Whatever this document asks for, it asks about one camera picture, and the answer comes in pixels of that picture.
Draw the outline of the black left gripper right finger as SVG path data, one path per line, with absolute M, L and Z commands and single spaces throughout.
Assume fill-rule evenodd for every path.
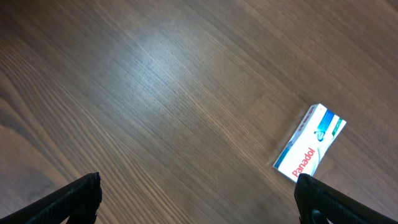
M 300 174 L 294 191 L 301 224 L 397 224 L 308 174 Z

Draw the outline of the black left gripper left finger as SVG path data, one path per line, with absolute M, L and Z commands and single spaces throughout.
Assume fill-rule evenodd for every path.
M 94 224 L 102 201 L 101 177 L 89 173 L 46 197 L 1 218 L 1 224 Z

